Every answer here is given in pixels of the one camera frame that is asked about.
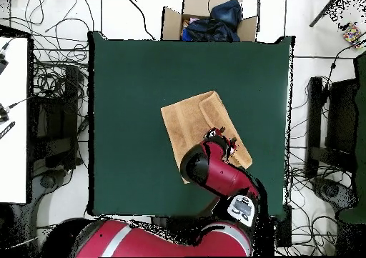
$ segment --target floor tile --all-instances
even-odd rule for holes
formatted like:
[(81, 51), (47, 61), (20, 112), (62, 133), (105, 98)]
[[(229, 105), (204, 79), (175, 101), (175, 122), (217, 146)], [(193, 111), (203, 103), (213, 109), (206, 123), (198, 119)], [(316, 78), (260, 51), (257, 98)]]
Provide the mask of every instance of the floor tile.
[[(182, 12), (182, 0), (132, 0), (144, 13), (147, 31), (160, 40), (163, 7)], [(152, 39), (141, 12), (129, 0), (103, 0), (102, 32), (108, 39)]]
[(257, 41), (274, 43), (284, 35), (285, 0), (260, 0)]
[(10, 4), (9, 0), (0, 0), (0, 25), (9, 26)]
[[(320, 19), (314, 27), (310, 23), (321, 12), (329, 0), (287, 0), (286, 35), (296, 36), (295, 55), (298, 56), (330, 56), (335, 57), (339, 51), (350, 44), (343, 39), (343, 31), (338, 23), (344, 25), (350, 21), (358, 21), (359, 28), (366, 31), (364, 12), (359, 6), (347, 7), (343, 12), (335, 14), (337, 21), (330, 15)], [(354, 58), (363, 50), (349, 49), (341, 53), (341, 57)]]
[[(86, 46), (86, 34), (88, 30), (92, 30), (93, 25), (95, 30), (100, 30), (102, 25), (101, 0), (86, 1), (12, 0), (11, 16), (19, 19), (12, 19), (11, 26), (15, 29), (30, 31), (27, 28), (28, 26), (25, 18), (36, 23), (31, 26), (34, 31), (35, 48), (55, 49), (55, 47), (59, 47), (60, 49), (73, 49), (77, 44)], [(40, 2), (42, 3), (44, 13), (43, 21)], [(63, 21), (57, 27), (53, 27), (65, 16), (66, 19), (70, 20)]]

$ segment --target green tabletop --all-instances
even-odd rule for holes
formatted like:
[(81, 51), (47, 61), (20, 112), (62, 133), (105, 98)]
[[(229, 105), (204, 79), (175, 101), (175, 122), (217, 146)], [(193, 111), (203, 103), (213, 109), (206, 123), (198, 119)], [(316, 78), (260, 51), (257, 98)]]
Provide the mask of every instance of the green tabletop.
[(93, 213), (195, 215), (214, 195), (184, 184), (160, 109), (215, 90), (282, 213), (291, 37), (252, 42), (106, 40), (91, 36), (94, 60)]

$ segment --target brown towel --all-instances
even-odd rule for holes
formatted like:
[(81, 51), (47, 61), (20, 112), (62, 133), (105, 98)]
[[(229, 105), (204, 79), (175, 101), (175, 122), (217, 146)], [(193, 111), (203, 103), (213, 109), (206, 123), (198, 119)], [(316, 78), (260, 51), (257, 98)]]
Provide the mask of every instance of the brown towel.
[(219, 129), (222, 126), (225, 127), (226, 138), (237, 138), (237, 150), (229, 158), (229, 162), (237, 167), (243, 166), (245, 169), (252, 164), (252, 158), (216, 91), (193, 96), (165, 106), (161, 110), (178, 168), (189, 149), (200, 143), (211, 128)]

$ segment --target red robot arm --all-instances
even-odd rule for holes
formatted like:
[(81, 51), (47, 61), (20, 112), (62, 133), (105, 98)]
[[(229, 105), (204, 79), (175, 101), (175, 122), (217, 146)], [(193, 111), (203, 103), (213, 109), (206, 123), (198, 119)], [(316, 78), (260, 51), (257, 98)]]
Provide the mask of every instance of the red robot arm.
[(92, 233), (81, 233), (80, 245), (73, 256), (251, 256), (259, 194), (244, 170), (223, 160), (236, 149), (235, 140), (222, 136), (223, 131), (224, 128), (213, 128), (207, 132), (204, 140), (186, 153), (180, 166), (187, 181), (221, 197), (213, 212), (222, 220), (204, 227), (197, 245), (175, 244), (127, 223), (108, 220), (101, 221)]

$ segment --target black cable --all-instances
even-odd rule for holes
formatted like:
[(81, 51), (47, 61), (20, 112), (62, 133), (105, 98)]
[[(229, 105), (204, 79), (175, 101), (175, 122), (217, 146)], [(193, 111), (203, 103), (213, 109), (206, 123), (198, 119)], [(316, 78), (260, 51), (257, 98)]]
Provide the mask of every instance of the black cable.
[(209, 14), (211, 14), (211, 11), (209, 10), (209, 1), (207, 2), (207, 10), (209, 11)]
[(142, 12), (141, 9), (132, 0), (129, 0), (129, 1), (131, 2), (131, 4), (133, 4), (135, 7), (137, 7), (137, 9), (140, 11), (142, 18), (144, 19), (144, 28), (145, 28), (146, 33), (148, 33), (148, 35), (151, 36), (152, 40), (155, 40), (155, 38), (146, 29), (146, 21), (145, 21), (144, 12)]
[(79, 150), (79, 155), (80, 155), (80, 159), (81, 161), (83, 162), (84, 166), (86, 167), (86, 169), (88, 169), (88, 166), (85, 164), (84, 160), (83, 160), (83, 157), (81, 156), (81, 152), (80, 152), (80, 146), (78, 145), (77, 146), (77, 149)]
[[(75, 0), (75, 4), (70, 8), (70, 10), (68, 10), (68, 12), (65, 14), (64, 18), (62, 20), (65, 20), (65, 18), (67, 17), (67, 15), (69, 15), (70, 11), (76, 6), (77, 0)], [(53, 25), (51, 28), (47, 29), (44, 33), (47, 33), (49, 30), (53, 29), (56, 26)]]

